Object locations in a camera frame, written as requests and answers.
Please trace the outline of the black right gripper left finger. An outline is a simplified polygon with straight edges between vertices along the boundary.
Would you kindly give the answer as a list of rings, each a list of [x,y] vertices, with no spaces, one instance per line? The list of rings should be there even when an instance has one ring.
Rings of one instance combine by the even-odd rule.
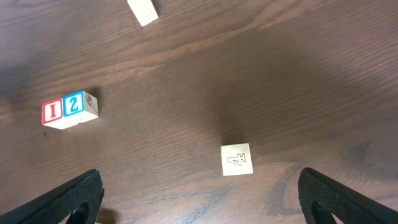
[[[104,188],[98,170],[92,169],[54,188],[10,212],[1,215],[1,223],[94,224]]]

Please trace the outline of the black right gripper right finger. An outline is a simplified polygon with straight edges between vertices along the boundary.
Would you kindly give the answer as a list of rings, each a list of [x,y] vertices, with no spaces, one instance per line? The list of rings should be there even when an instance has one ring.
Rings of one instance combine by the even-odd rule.
[[[298,178],[298,198],[307,223],[397,223],[397,211],[309,167]]]

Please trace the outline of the yellow top block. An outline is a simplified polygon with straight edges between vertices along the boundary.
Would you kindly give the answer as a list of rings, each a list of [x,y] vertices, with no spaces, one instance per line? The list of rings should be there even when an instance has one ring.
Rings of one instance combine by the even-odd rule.
[[[221,146],[220,151],[224,176],[253,173],[251,152],[248,143]]]

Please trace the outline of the red letter I block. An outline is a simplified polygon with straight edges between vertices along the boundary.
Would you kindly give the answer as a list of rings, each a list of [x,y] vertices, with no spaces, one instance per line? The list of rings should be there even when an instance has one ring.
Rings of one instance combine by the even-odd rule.
[[[63,112],[63,98],[48,101],[42,105],[42,124],[55,129],[67,129],[78,124]]]

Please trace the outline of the blue number 2 block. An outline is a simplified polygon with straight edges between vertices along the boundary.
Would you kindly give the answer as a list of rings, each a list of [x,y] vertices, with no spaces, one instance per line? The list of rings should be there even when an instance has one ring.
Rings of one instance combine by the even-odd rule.
[[[99,117],[97,98],[83,90],[64,96],[63,115],[73,124],[96,119]]]

